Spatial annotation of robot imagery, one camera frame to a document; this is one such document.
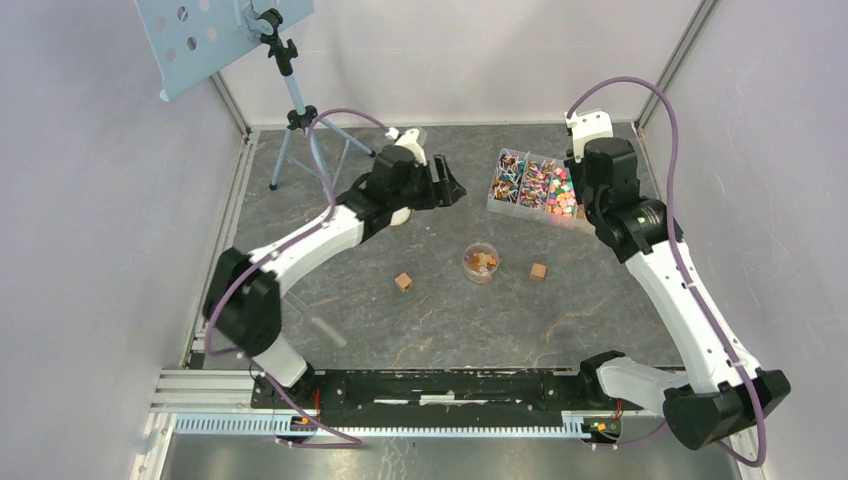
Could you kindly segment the clear compartment candy box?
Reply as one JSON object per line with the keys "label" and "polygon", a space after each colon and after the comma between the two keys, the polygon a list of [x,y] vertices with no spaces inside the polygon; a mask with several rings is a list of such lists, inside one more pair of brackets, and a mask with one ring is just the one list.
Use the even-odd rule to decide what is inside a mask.
{"label": "clear compartment candy box", "polygon": [[577,200],[571,170],[560,159],[503,148],[495,162],[486,207],[521,220],[594,233]]}

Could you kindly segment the clear glass jar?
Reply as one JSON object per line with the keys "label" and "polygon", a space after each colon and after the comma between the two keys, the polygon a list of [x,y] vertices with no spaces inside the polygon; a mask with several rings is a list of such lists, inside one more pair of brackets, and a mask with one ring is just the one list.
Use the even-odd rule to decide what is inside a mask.
{"label": "clear glass jar", "polygon": [[475,284],[486,284],[493,279],[500,258],[497,250],[488,243],[475,242],[466,247],[461,263],[465,277]]}

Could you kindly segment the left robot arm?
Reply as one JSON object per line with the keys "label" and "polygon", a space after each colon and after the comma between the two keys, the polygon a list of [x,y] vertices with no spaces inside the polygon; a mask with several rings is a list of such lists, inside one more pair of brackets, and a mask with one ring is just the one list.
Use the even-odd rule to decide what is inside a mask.
{"label": "left robot arm", "polygon": [[249,253],[231,247],[218,257],[203,304],[208,329],[270,375],[288,406],[306,405],[314,394],[311,366],[282,334],[282,297],[327,260],[388,227],[401,210],[449,207],[466,193],[444,156],[426,159],[407,145],[384,148],[318,218]]}

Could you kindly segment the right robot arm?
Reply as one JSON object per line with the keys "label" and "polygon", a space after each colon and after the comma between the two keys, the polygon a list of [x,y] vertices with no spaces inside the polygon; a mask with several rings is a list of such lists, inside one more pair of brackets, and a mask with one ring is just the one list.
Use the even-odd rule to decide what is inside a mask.
{"label": "right robot arm", "polygon": [[581,362],[580,400],[602,408],[615,398],[659,414],[690,450],[755,426],[791,384],[783,371],[762,368],[700,290],[681,228],[665,203],[640,193],[633,145],[594,139],[570,164],[596,236],[647,293],[685,369],[674,374],[610,350]]}

